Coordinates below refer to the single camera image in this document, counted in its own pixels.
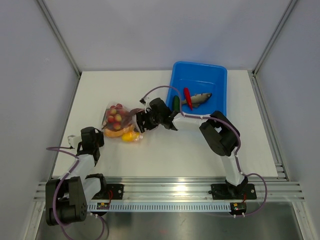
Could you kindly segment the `orange toy fruit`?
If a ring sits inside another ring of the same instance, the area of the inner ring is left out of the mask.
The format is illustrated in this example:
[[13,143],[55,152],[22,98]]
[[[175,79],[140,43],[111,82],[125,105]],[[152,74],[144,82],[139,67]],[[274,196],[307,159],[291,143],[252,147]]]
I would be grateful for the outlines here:
[[121,140],[123,142],[131,143],[131,142],[137,142],[141,139],[141,134],[139,132],[131,131],[126,132],[121,136]]

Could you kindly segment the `clear zip top bag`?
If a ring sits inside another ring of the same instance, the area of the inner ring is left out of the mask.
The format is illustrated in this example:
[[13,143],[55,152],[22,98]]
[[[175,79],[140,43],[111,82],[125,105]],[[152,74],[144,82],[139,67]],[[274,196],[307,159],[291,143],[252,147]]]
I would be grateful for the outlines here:
[[107,105],[101,123],[101,131],[110,139],[119,139],[126,143],[138,142],[143,139],[143,134],[138,128],[136,114],[142,108],[129,109],[119,102]]

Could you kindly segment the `green toy pepper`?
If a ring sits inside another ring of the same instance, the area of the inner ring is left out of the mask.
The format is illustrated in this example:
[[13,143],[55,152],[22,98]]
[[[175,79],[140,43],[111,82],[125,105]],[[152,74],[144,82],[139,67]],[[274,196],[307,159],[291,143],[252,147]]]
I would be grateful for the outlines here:
[[172,98],[172,110],[177,113],[180,112],[180,98],[177,95]]

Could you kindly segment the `red toy chili pepper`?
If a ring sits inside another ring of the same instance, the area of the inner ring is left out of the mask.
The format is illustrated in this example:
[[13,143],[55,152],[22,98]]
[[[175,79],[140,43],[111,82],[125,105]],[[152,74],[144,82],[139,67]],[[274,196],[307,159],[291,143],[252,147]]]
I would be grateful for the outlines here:
[[184,98],[185,98],[185,104],[192,111],[193,110],[193,106],[192,106],[191,95],[190,95],[190,91],[189,91],[189,89],[187,87],[185,87],[183,89],[183,94],[184,94]]

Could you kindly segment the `grey toy fish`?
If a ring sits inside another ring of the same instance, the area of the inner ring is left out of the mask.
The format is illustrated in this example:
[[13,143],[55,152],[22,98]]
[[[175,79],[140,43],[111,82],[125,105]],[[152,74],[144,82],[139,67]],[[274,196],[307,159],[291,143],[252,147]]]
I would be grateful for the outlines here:
[[200,105],[206,103],[211,97],[211,92],[195,94],[190,97],[190,103],[193,108],[198,108]]

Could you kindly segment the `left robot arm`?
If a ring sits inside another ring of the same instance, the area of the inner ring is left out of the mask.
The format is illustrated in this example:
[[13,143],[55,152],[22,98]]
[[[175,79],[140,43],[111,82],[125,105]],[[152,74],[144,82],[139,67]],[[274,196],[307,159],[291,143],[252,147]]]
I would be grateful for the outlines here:
[[70,149],[48,147],[74,157],[74,162],[66,173],[49,180],[45,185],[45,220],[49,226],[65,227],[71,223],[82,222],[87,217],[87,209],[93,197],[103,199],[108,194],[108,186],[102,174],[89,172],[97,165],[104,146],[103,133],[95,127],[85,127],[79,136],[68,136]]

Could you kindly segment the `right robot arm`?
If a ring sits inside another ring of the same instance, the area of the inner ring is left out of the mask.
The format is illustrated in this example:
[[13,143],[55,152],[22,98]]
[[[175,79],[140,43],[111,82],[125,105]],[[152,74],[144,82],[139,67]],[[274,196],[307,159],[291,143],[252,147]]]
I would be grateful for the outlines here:
[[200,131],[210,149],[220,156],[225,170],[225,182],[214,183],[208,192],[214,200],[245,200],[255,190],[241,171],[237,153],[241,147],[240,133],[218,110],[210,115],[186,114],[178,100],[169,108],[155,98],[143,110],[133,115],[137,129],[144,133],[164,126],[172,131]]

